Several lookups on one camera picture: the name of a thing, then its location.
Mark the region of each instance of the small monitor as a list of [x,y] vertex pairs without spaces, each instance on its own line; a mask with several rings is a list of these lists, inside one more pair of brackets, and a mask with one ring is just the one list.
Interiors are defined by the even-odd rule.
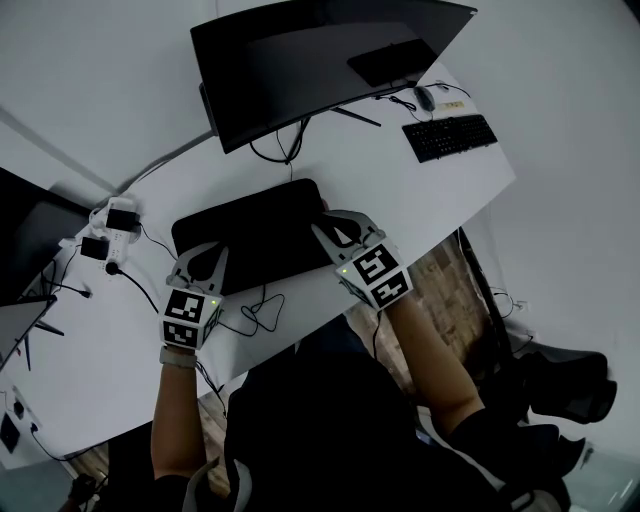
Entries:
[[0,371],[20,342],[56,300],[55,295],[47,295],[0,305]]

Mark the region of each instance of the keyboard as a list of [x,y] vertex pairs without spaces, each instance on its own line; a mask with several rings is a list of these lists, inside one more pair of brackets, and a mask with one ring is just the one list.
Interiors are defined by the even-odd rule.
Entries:
[[420,163],[498,142],[479,114],[410,124],[402,130]]

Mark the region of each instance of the black cable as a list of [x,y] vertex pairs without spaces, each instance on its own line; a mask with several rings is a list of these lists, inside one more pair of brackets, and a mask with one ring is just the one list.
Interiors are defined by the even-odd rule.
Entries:
[[16,412],[15,409],[13,409],[13,408],[9,409],[9,404],[7,403],[7,395],[8,395],[8,393],[6,391],[0,391],[0,393],[2,393],[4,395],[4,408],[7,411],[11,411],[11,412],[15,413]]
[[429,85],[422,85],[421,87],[444,87],[445,89],[447,87],[451,87],[452,89],[458,89],[459,91],[462,91],[463,93],[465,93],[467,96],[469,96],[469,98],[471,98],[471,94],[469,94],[467,91],[465,91],[464,89],[462,89],[461,87],[458,87],[457,85],[451,85],[451,84],[447,84],[445,82],[438,82],[435,84],[429,84]]
[[[263,160],[267,160],[268,162],[273,162],[275,164],[290,165],[291,162],[293,162],[293,160],[295,160],[297,156],[300,154],[300,150],[302,149],[302,139],[308,124],[309,124],[308,122],[305,123],[304,121],[300,123],[300,128],[298,129],[298,136],[296,137],[296,143],[294,143],[295,145],[291,147],[291,151],[289,152],[290,154],[293,152],[293,154],[291,154],[291,158],[289,158],[289,156],[285,153],[284,150],[282,151],[284,153],[284,160],[280,160],[277,158],[271,158],[269,156],[265,156],[262,153],[258,152],[258,150],[253,145],[253,142],[250,142],[249,146],[251,147],[251,150]],[[279,130],[276,130],[276,139],[278,139],[278,143],[280,143],[278,132]]]
[[144,236],[146,236],[150,241],[152,241],[154,244],[158,244],[162,247],[164,247],[167,252],[169,253],[169,256],[171,256],[174,261],[178,261],[178,258],[176,258],[173,253],[171,252],[171,249],[169,249],[166,245],[164,245],[162,242],[158,242],[157,240],[154,240],[153,238],[151,238],[149,235],[147,235],[147,230],[144,229],[144,226],[142,225],[141,222],[138,222],[138,225],[142,228],[142,232],[144,233]]
[[[401,100],[397,96],[374,96],[373,99],[374,100],[389,100],[391,103],[395,103],[396,105],[401,105],[404,108],[406,108],[409,111],[409,114],[411,114],[411,117],[413,117],[419,123],[426,123],[427,122],[427,121],[423,121],[422,119],[418,119],[415,116],[414,112],[418,111],[418,107],[416,107],[415,103],[411,103],[410,101]],[[431,114],[430,121],[433,121],[433,112],[430,112],[430,114]]]
[[[63,283],[64,282],[64,278],[67,275],[67,269],[69,268],[69,264],[71,263],[71,261],[73,260],[73,258],[75,258],[76,253],[78,252],[78,247],[81,247],[82,244],[80,245],[76,245],[76,248],[73,250],[73,254],[71,255],[71,258],[69,258],[69,261],[67,261],[67,264],[64,266],[64,270],[62,271],[62,278],[60,279],[60,282]],[[62,287],[59,287],[57,290],[53,291],[52,293],[57,293],[62,289]]]
[[376,347],[376,337],[378,336],[378,329],[380,329],[380,323],[382,322],[382,311],[378,311],[378,325],[376,330],[373,331],[373,358],[378,360],[378,348]]
[[87,453],[88,451],[93,450],[94,448],[97,448],[98,446],[100,446],[103,443],[100,444],[94,444],[93,446],[87,448],[86,450],[82,450],[81,452],[78,453],[74,453],[71,457],[67,457],[66,459],[63,458],[58,458],[58,457],[54,457],[53,455],[51,455],[44,446],[42,446],[42,443],[40,443],[40,441],[38,441],[38,438],[36,437],[36,433],[34,430],[31,431],[31,437],[33,437],[33,439],[35,440],[36,443],[38,443],[38,446],[40,448],[42,448],[42,451],[44,453],[46,453],[50,458],[52,458],[53,460],[57,460],[58,462],[69,462],[70,460],[73,460],[77,457],[80,457],[80,455],[84,455],[85,453]]
[[[240,312],[244,315],[244,317],[255,323],[256,328],[252,333],[247,334],[245,332],[238,331],[237,329],[234,329],[233,327],[229,327],[228,325],[222,323],[221,321],[218,321],[218,323],[225,329],[229,329],[230,331],[240,334],[241,336],[244,336],[246,338],[251,338],[255,336],[260,327],[262,327],[267,332],[275,332],[275,330],[278,328],[278,320],[280,319],[280,313],[282,312],[282,308],[284,307],[284,303],[287,300],[287,298],[281,293],[277,293],[276,295],[273,295],[268,299],[266,298],[266,295],[267,295],[267,285],[264,284],[262,285],[262,299],[260,299],[260,302],[257,302],[253,306],[242,306],[240,308]],[[258,320],[257,315],[262,309],[262,306],[264,306],[267,302],[270,302],[273,299],[277,299],[279,297],[282,297],[282,304],[280,304],[280,308],[278,309],[278,313],[276,314],[275,323],[272,328],[267,327],[266,325],[264,325],[262,322]]]
[[122,270],[118,269],[118,274],[126,277],[129,281],[131,281],[133,284],[135,284],[138,288],[140,288],[140,291],[142,293],[144,293],[144,296],[147,298],[147,300],[149,301],[149,304],[151,304],[151,307],[153,308],[153,310],[157,313],[158,312],[158,308],[156,307],[156,305],[153,303],[153,301],[151,300],[151,297],[149,297],[149,294],[146,292],[146,290],[140,286],[138,284],[138,282],[131,277],[129,274],[127,274],[126,272],[123,272]]
[[207,369],[204,367],[204,365],[200,361],[196,361],[196,369],[198,370],[200,375],[202,375],[202,378],[207,383],[207,385],[213,390],[215,395],[218,397],[218,400],[220,400],[220,403],[222,404],[222,415],[224,416],[224,419],[226,420],[227,419],[227,406],[224,404],[224,400],[222,400],[222,397],[220,396],[220,390],[222,389],[222,386],[220,386],[219,389],[216,389],[215,385],[211,381],[211,377],[209,377],[209,373],[207,372]]
[[59,292],[62,288],[64,288],[66,290],[71,290],[72,292],[79,293],[80,295],[82,295],[83,297],[85,297],[87,299],[91,298],[91,292],[90,291],[78,290],[77,288],[72,288],[71,286],[67,286],[66,284],[55,283],[53,281],[49,281],[48,279],[45,279],[44,282],[45,283],[49,283],[52,287],[57,286],[58,289],[56,290],[56,293]]
[[276,140],[278,141],[278,146],[280,146],[280,149],[282,150],[282,154],[284,155],[285,160],[288,162],[289,167],[291,167],[291,178],[289,179],[289,182],[293,181],[293,164],[291,163],[291,160],[289,160],[289,158],[287,157],[287,154],[284,152],[284,148],[282,147],[282,143],[280,142],[280,135],[278,135],[278,132],[276,131]]

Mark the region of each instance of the wall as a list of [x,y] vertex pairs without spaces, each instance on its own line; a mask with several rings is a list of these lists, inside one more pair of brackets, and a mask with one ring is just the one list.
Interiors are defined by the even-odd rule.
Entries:
[[619,393],[578,427],[640,455],[640,25],[622,0],[477,0],[444,62],[518,176],[489,207],[517,317],[543,343],[600,350]]
[[209,130],[189,29],[211,14],[204,0],[5,0],[0,105],[118,187]]

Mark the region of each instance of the computer mouse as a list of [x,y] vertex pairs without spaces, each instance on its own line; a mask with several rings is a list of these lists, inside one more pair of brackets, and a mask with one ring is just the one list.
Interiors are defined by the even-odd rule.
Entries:
[[426,87],[414,87],[413,93],[416,95],[418,103],[425,112],[433,112],[436,109],[436,102],[433,95]]

